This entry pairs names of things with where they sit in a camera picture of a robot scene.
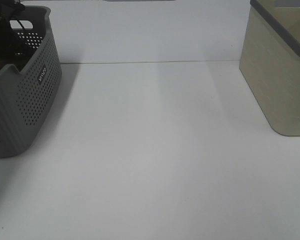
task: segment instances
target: storage bin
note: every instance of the storage bin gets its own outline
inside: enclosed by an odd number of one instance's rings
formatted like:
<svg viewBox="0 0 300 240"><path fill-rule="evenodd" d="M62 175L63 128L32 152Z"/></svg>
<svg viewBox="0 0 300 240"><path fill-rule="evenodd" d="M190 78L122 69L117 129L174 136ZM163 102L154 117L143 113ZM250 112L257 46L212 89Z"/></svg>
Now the storage bin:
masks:
<svg viewBox="0 0 300 240"><path fill-rule="evenodd" d="M271 127L300 136L300 7L250 3L240 69Z"/></svg>

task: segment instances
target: white backdrop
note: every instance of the white backdrop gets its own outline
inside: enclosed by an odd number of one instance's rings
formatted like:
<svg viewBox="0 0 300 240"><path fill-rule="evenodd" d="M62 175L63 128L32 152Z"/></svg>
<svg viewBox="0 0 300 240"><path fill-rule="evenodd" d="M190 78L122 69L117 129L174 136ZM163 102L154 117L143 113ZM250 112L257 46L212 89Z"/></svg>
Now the white backdrop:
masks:
<svg viewBox="0 0 300 240"><path fill-rule="evenodd" d="M249 0L29 1L51 8L64 63L239 60Z"/></svg>

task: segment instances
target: white table surface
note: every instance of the white table surface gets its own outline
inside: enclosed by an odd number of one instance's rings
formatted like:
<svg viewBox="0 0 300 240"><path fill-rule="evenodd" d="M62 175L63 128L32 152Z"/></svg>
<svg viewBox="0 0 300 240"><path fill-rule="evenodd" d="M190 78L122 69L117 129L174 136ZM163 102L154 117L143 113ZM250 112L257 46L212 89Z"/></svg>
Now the white table surface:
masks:
<svg viewBox="0 0 300 240"><path fill-rule="evenodd" d="M300 137L238 61L62 70L31 148L0 159L0 240L300 240Z"/></svg>
<svg viewBox="0 0 300 240"><path fill-rule="evenodd" d="M249 0L28 1L51 9L63 63L239 60Z"/></svg>

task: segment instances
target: gray plastic basket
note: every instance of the gray plastic basket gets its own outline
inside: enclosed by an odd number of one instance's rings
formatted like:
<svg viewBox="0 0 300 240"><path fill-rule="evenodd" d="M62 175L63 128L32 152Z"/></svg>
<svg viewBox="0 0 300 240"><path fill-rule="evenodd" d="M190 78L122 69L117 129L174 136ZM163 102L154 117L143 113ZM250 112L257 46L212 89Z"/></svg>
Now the gray plastic basket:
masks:
<svg viewBox="0 0 300 240"><path fill-rule="evenodd" d="M29 148L56 96L62 71L49 14L47 7L27 6L18 17L33 29L15 31L37 50L22 71L14 64L0 70L0 158Z"/></svg>

